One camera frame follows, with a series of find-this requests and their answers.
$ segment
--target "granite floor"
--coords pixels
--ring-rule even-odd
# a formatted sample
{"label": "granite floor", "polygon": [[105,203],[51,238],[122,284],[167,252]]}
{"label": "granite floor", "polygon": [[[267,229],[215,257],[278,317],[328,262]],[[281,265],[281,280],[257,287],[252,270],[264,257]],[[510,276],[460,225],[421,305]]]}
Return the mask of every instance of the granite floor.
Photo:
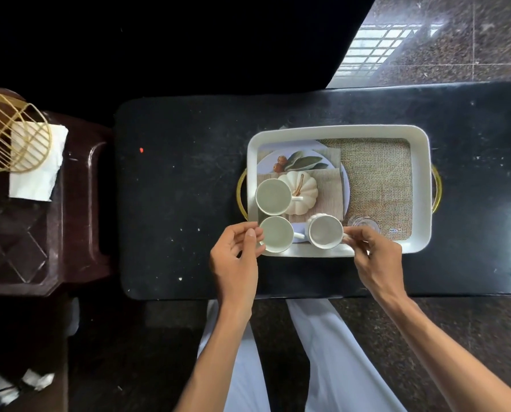
{"label": "granite floor", "polygon": [[[389,33],[361,34],[330,87],[511,81],[511,0],[376,0],[362,29]],[[364,49],[371,42],[363,39],[376,37],[383,44]],[[70,409],[171,410],[195,361],[204,303],[132,301],[115,278],[78,296],[82,323],[70,339]],[[511,386],[511,297],[417,302]],[[373,300],[333,304],[409,411],[448,410]],[[286,303],[256,301],[252,327],[273,410],[303,410],[309,363]]]}

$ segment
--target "black surface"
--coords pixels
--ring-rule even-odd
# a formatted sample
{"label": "black surface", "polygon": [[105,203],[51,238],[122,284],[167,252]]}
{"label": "black surface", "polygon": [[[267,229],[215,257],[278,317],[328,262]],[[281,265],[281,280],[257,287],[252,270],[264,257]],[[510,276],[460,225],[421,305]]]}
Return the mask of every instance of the black surface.
{"label": "black surface", "polygon": [[[511,83],[500,82],[123,104],[116,155],[126,294],[215,297],[208,254],[226,225],[242,221],[234,192],[250,138],[333,124],[415,124],[429,135],[444,194],[430,244],[403,257],[410,294],[511,293]],[[366,294],[352,259],[259,258],[259,298]]]}
{"label": "black surface", "polygon": [[[323,89],[374,0],[60,2],[0,0],[0,87],[112,125],[142,96]],[[51,26],[25,24],[48,8],[59,8]]]}

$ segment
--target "gold tray handle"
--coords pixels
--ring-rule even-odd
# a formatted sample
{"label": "gold tray handle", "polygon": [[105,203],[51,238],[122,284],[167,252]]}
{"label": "gold tray handle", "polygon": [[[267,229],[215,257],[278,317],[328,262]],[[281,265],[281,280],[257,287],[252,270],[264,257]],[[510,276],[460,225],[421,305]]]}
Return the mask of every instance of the gold tray handle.
{"label": "gold tray handle", "polygon": [[[248,213],[244,209],[244,205],[242,204],[242,198],[240,196],[240,189],[242,189],[242,183],[244,179],[246,179],[246,175],[248,173],[248,169],[244,169],[244,172],[240,175],[240,179],[238,179],[238,183],[236,184],[236,203],[238,204],[238,209],[248,221]],[[433,200],[432,210],[433,214],[437,212],[438,205],[441,203],[442,198],[442,179],[441,175],[438,174],[437,167],[435,165],[431,165],[431,173],[433,174],[433,180],[435,181],[435,199]]]}

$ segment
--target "mug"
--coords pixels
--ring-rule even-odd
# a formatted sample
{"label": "mug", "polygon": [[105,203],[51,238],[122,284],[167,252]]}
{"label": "mug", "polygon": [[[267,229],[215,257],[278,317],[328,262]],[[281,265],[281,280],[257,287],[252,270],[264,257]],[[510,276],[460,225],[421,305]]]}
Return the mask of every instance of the mug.
{"label": "mug", "polygon": [[266,179],[255,190],[255,203],[267,215],[284,214],[292,201],[303,201],[303,197],[293,197],[288,184],[281,179]]}
{"label": "mug", "polygon": [[272,216],[266,218],[259,226],[263,229],[265,234],[263,243],[267,246],[267,251],[271,253],[281,253],[289,249],[293,243],[294,237],[305,238],[303,234],[295,233],[290,221],[283,217]]}
{"label": "mug", "polygon": [[305,223],[303,238],[322,250],[333,249],[339,245],[343,237],[343,224],[337,218],[328,214],[314,214]]}

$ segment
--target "hand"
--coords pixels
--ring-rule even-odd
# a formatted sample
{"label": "hand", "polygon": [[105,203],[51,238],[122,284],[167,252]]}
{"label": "hand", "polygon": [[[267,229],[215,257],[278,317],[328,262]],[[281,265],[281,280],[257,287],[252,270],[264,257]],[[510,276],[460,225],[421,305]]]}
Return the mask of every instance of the hand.
{"label": "hand", "polygon": [[256,258],[265,251],[263,229],[256,221],[241,222],[224,229],[210,252],[210,268],[218,283],[221,309],[231,310],[247,322],[252,316],[252,305],[257,289]]}
{"label": "hand", "polygon": [[344,227],[343,242],[355,251],[360,280],[378,302],[406,297],[402,275],[402,247],[368,226]]}

